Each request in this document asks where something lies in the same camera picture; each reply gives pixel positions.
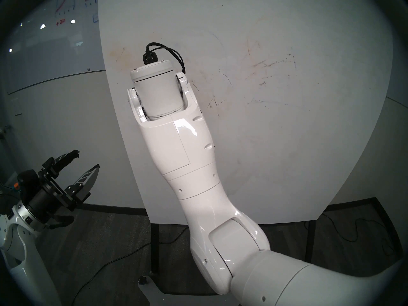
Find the baseboard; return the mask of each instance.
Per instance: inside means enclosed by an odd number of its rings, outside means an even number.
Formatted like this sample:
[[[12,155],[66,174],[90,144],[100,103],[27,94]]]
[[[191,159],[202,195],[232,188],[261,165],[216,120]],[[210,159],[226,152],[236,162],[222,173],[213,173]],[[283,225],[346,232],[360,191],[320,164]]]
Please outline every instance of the baseboard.
[[[147,212],[145,208],[105,206],[105,205],[95,205],[95,204],[85,204],[85,203],[78,205],[77,208],[83,209],[86,211],[94,211],[94,212],[102,212],[102,213],[147,216]]]
[[[352,201],[352,202],[346,202],[346,203],[338,203],[338,204],[331,204],[326,207],[324,212],[329,212],[329,211],[338,211],[339,209],[346,209],[346,208],[352,208],[352,207],[357,207],[361,205],[367,205],[371,204],[374,200],[376,200],[376,197],[371,197],[371,198],[366,198],[364,200],[358,200],[358,201]]]

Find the black stand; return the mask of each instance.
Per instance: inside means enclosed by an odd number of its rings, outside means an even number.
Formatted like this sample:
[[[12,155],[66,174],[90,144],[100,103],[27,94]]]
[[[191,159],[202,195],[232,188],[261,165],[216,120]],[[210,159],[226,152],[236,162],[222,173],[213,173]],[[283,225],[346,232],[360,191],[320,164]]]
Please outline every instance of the black stand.
[[[151,225],[151,273],[159,274],[159,224]]]
[[[307,232],[305,262],[312,262],[313,244],[315,242],[316,221],[309,220],[309,228]]]

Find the white board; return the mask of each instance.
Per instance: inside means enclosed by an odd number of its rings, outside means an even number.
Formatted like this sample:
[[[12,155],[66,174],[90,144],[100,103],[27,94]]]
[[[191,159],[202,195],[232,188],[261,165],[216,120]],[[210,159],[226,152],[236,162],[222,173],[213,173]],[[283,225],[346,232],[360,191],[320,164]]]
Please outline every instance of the white board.
[[[58,77],[104,70],[98,0],[46,0],[11,31],[1,54],[9,94]]]
[[[152,223],[185,218],[127,103],[129,73],[148,43],[184,58],[221,182],[260,224],[320,215],[386,96],[393,40],[371,0],[100,0],[99,17],[113,104]]]

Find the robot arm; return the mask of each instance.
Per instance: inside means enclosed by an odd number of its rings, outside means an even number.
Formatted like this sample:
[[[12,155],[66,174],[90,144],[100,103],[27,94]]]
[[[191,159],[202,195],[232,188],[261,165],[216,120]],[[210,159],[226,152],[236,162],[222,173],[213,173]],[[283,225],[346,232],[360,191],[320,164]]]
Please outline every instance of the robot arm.
[[[270,251],[262,229],[222,187],[215,145],[185,74],[148,52],[145,65],[131,72],[128,101],[157,169],[181,203],[191,254],[211,288],[231,291],[246,306],[370,304],[399,264],[357,278]]]
[[[213,139],[186,76],[176,74],[169,60],[131,76],[135,88],[128,90],[129,103],[155,165],[181,203],[195,263],[216,293],[227,294],[242,261],[269,250],[267,237],[229,201],[217,174]]]
[[[6,215],[0,215],[0,251],[6,267],[21,290],[34,305],[61,305],[57,290],[42,261],[35,239],[49,229],[68,226],[73,216],[55,215],[65,206],[73,211],[90,196],[99,165],[85,172],[65,190],[54,181],[59,172],[79,157],[74,150],[57,159],[49,158],[38,172],[28,170],[17,177],[21,200]],[[58,224],[47,224],[53,218]]]

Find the white wall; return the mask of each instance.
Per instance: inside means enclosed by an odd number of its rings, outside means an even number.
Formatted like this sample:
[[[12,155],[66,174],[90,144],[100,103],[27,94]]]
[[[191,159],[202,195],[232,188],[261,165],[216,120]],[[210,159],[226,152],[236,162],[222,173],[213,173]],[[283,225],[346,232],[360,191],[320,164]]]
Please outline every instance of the white wall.
[[[0,49],[4,90],[104,70],[97,2],[45,0],[19,21]]]
[[[14,116],[18,99],[22,115]],[[101,168],[86,203],[138,207],[143,203],[133,177],[112,105],[105,72],[64,77],[3,95],[9,143],[24,169],[41,169],[49,157],[78,149],[80,158],[61,171],[62,188],[86,170]]]
[[[408,250],[408,53],[393,32],[393,67],[387,98],[353,171],[331,204],[377,197]]]
[[[257,223],[316,219],[385,99],[392,36],[371,0],[99,0],[99,20],[115,112],[152,222],[185,218],[126,101],[148,43],[181,53],[221,182]]]

